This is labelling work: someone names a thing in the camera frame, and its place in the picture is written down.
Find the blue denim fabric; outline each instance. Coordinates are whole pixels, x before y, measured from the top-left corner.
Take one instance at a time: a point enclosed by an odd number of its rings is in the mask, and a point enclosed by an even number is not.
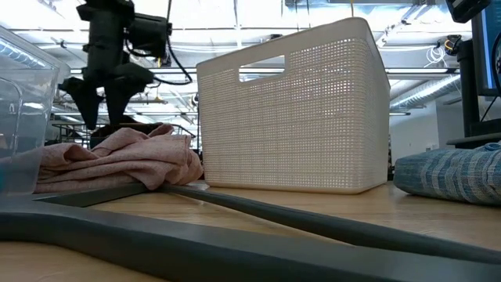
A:
[[[394,184],[407,193],[472,204],[501,205],[501,145],[432,150],[398,159]]]

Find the computer screen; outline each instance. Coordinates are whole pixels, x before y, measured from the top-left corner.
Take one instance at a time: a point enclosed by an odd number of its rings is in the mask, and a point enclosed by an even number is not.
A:
[[[496,88],[491,71],[491,51],[497,34],[501,32],[501,0],[492,0],[487,8],[472,19],[472,32],[478,94],[485,94],[489,89]]]

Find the pink towel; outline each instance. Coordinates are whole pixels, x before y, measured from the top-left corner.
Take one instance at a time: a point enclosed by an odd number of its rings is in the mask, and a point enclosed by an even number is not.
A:
[[[42,148],[35,193],[107,188],[141,182],[150,190],[162,183],[184,185],[202,175],[189,136],[171,135],[162,125],[148,136],[121,128],[92,150],[74,143]]]

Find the clear plastic bin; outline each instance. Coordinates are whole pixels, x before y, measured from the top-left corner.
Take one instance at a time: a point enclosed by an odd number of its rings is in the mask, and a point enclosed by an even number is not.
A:
[[[33,193],[56,86],[69,73],[0,27],[0,194]]]

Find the black cable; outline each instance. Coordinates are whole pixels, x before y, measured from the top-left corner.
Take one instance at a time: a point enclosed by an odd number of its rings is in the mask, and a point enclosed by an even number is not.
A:
[[[171,6],[172,6],[172,0],[169,0],[168,7],[167,7],[167,22],[171,19]]]
[[[167,8],[167,22],[169,22],[169,18],[171,17],[171,5],[172,5],[172,0],[169,0],[168,8]],[[168,85],[188,85],[188,84],[192,83],[193,79],[191,78],[191,75],[188,74],[188,72],[186,71],[184,66],[181,65],[178,58],[175,56],[174,51],[172,51],[171,39],[169,38],[169,36],[167,36],[167,48],[169,50],[169,53],[171,54],[171,58],[174,59],[175,63],[181,69],[182,73],[186,76],[186,78],[188,78],[188,81],[184,81],[184,82],[165,81],[165,80],[160,79],[158,77],[154,77],[153,79],[158,81],[158,82],[165,83]]]
[[[155,77],[153,79],[158,81],[158,82],[162,82],[162,83],[165,83],[168,85],[188,85],[188,84],[192,83],[193,79],[191,78],[191,75],[188,74],[186,69],[181,65],[178,58],[175,56],[174,52],[172,51],[171,39],[169,39],[168,36],[167,36],[167,48],[169,49],[169,53],[171,54],[172,59],[174,59],[175,63],[178,64],[178,67],[181,69],[182,73],[188,78],[188,81],[184,81],[184,82],[165,81],[165,80],[157,78],[157,77]]]
[[[487,110],[485,110],[484,115],[482,116],[482,119],[480,122],[484,121],[485,116],[487,115],[488,111],[491,109],[492,105],[496,101],[496,99],[501,95],[501,84],[499,83],[499,75],[498,71],[496,69],[496,50],[499,44],[499,40],[501,40],[501,32],[498,33],[496,36],[496,39],[494,40],[494,45],[492,46],[492,51],[491,51],[491,72],[492,76],[494,77],[494,83],[496,84],[496,89],[498,90],[498,95],[494,97],[492,100],[491,104],[488,105]]]
[[[297,0],[294,0],[294,5],[296,6],[296,24],[297,24],[297,32],[299,32],[299,16],[297,15]]]
[[[462,37],[463,37],[462,35],[457,37],[457,39],[454,41],[454,45],[452,46],[453,49],[455,49],[457,47],[457,44],[461,42]]]
[[[306,9],[308,10],[308,25],[312,28],[312,21],[310,20],[310,0],[306,0]]]
[[[482,119],[480,120],[480,122],[484,121],[485,116],[487,115],[488,111],[491,110],[491,107],[492,107],[492,105],[494,104],[494,102],[496,101],[497,98],[498,98],[498,96],[494,97],[494,99],[492,100],[492,102],[488,105],[487,110],[485,110],[485,113],[482,116]]]
[[[162,85],[161,82],[158,82],[158,84],[154,85],[154,86],[151,86],[151,87],[148,87],[149,89],[155,89],[155,88],[159,88],[160,85]]]

